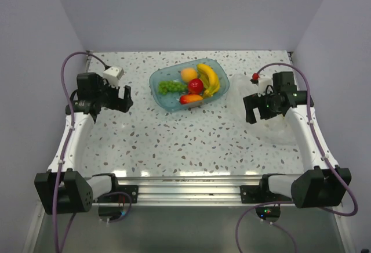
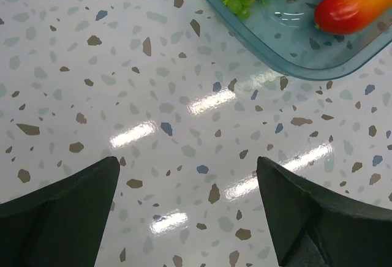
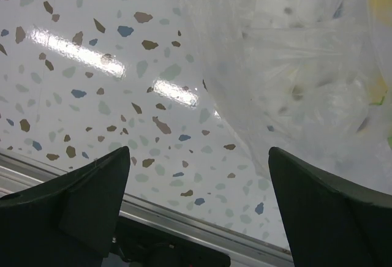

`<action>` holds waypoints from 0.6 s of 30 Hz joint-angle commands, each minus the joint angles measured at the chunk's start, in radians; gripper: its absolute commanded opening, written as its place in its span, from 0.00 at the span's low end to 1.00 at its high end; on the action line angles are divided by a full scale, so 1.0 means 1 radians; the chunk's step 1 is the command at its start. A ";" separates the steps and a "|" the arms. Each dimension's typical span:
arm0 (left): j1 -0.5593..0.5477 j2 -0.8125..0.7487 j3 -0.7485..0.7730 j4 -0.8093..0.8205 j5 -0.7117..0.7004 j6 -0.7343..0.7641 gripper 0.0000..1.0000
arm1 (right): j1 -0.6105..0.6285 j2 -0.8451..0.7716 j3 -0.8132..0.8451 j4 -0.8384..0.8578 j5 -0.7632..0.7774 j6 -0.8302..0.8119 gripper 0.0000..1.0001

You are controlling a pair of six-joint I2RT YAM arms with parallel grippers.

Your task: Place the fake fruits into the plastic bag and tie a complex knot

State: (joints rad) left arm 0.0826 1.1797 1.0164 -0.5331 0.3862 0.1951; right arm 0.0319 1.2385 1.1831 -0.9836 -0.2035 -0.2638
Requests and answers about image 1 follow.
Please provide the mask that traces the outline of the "blue plastic fruit tray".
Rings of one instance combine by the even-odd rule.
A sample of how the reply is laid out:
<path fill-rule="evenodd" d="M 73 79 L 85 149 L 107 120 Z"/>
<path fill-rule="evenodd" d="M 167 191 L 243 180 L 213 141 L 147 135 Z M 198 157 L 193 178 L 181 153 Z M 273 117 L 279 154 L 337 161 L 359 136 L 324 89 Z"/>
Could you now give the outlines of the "blue plastic fruit tray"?
<path fill-rule="evenodd" d="M 192 103 L 181 104 L 180 98 L 182 95 L 186 95 L 186 92 L 167 91 L 166 94 L 162 92 L 162 90 L 165 89 L 164 85 L 163 88 L 159 87 L 162 82 L 174 82 L 184 84 L 184 82 L 181 79 L 181 70 L 185 68 L 196 69 L 198 64 L 208 65 L 216 72 L 218 76 L 220 82 L 220 89 L 212 97 Z M 203 104 L 208 104 L 221 98 L 223 95 L 227 93 L 230 87 L 230 82 L 229 79 L 227 78 L 224 69 L 221 67 L 221 65 L 218 64 L 217 61 L 213 59 L 198 59 L 190 62 L 176 64 L 174 66 L 166 67 L 155 71 L 150 76 L 149 85 L 155 102 L 166 111 L 175 112 L 179 110 L 185 110 L 187 108 L 198 107 Z"/>

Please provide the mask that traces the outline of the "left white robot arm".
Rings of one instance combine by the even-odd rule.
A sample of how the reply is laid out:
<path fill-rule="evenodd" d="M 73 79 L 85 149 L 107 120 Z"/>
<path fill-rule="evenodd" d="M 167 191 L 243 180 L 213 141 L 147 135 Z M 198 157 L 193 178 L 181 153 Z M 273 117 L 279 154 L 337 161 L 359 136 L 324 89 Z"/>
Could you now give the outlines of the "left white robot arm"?
<path fill-rule="evenodd" d="M 126 113 L 133 106 L 131 88 L 119 97 L 123 69 L 110 67 L 102 75 L 82 73 L 77 89 L 66 106 L 66 124 L 57 153 L 47 171 L 35 176 L 34 184 L 48 215 L 88 212 L 95 199 L 119 199 L 121 189 L 113 173 L 84 178 L 80 173 L 87 138 L 103 108 Z"/>

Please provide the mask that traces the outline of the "red fake apple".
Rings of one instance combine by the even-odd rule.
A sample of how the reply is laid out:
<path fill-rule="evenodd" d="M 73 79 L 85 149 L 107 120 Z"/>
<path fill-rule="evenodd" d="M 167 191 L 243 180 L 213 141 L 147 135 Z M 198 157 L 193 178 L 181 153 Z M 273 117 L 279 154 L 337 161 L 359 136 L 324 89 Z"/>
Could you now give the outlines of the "red fake apple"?
<path fill-rule="evenodd" d="M 199 78 L 192 79 L 187 85 L 188 93 L 199 95 L 203 92 L 204 85 Z"/>

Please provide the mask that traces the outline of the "clear plastic bag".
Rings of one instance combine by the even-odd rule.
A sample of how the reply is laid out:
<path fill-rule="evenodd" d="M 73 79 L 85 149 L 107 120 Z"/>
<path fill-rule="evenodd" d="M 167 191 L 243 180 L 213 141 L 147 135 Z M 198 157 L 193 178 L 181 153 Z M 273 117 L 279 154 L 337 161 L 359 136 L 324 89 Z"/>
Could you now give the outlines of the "clear plastic bag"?
<path fill-rule="evenodd" d="M 262 84 L 255 85 L 251 83 L 246 75 L 233 75 L 230 78 L 230 87 L 227 92 L 227 108 L 230 109 L 237 124 L 254 137 L 271 144 L 294 145 L 296 140 L 293 131 L 282 115 L 269 120 L 262 120 L 259 111 L 255 109 L 257 122 L 255 124 L 246 122 L 243 98 L 255 93 L 263 94 L 265 87 L 271 83 L 271 79 L 264 78 Z"/>

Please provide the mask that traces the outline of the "red orange fake mango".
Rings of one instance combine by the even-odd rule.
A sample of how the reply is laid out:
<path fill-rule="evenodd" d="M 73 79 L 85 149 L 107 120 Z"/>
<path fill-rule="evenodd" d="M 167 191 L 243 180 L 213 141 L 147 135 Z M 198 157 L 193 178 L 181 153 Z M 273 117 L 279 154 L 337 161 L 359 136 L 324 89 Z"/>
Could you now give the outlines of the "red orange fake mango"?
<path fill-rule="evenodd" d="M 187 94 L 179 98 L 180 104 L 190 104 L 190 103 L 198 102 L 201 100 L 203 100 L 203 97 L 200 95 L 196 95 L 196 94 Z"/>

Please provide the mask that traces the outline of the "orange fake peach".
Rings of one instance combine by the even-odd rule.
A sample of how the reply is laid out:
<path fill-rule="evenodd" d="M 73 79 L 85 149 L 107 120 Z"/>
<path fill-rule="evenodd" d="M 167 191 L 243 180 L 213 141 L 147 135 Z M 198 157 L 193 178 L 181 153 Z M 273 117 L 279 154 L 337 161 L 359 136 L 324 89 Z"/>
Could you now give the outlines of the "orange fake peach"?
<path fill-rule="evenodd" d="M 194 68 L 184 68 L 180 72 L 181 79 L 185 83 L 189 83 L 193 79 L 198 78 L 198 72 Z"/>

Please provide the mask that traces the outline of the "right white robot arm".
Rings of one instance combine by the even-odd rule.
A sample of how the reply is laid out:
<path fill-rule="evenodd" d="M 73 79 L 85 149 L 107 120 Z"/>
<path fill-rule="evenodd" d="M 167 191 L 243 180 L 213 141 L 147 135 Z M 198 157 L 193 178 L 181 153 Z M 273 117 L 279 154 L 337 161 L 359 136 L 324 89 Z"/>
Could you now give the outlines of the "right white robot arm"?
<path fill-rule="evenodd" d="M 251 82 L 258 90 L 243 98 L 246 122 L 257 122 L 255 110 L 262 120 L 283 116 L 293 130 L 304 168 L 299 176 L 263 175 L 258 188 L 260 199 L 269 203 L 280 195 L 291 198 L 297 208 L 338 206 L 350 184 L 351 172 L 340 167 L 332 156 L 309 91 L 297 88 L 291 71 L 275 73 L 270 81 L 254 74 Z"/>

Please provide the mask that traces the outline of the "green fake grapes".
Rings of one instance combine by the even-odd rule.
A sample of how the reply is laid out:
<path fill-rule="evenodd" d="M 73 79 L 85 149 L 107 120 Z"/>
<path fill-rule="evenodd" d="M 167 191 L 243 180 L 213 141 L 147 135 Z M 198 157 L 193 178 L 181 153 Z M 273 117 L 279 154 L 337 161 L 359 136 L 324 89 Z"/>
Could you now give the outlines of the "green fake grapes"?
<path fill-rule="evenodd" d="M 167 93 L 183 93 L 187 91 L 187 86 L 176 81 L 162 81 L 158 85 L 158 92 L 162 95 Z"/>

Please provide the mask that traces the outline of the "yellow fake banana bunch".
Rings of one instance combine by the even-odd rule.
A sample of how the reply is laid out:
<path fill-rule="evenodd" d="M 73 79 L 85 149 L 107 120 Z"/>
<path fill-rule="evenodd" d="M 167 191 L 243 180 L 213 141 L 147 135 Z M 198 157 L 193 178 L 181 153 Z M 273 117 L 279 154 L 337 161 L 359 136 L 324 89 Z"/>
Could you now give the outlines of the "yellow fake banana bunch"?
<path fill-rule="evenodd" d="M 220 89 L 219 77 L 214 69 L 203 63 L 197 65 L 197 70 L 200 75 L 199 79 L 202 81 L 205 89 L 202 95 L 203 98 L 212 97 Z"/>

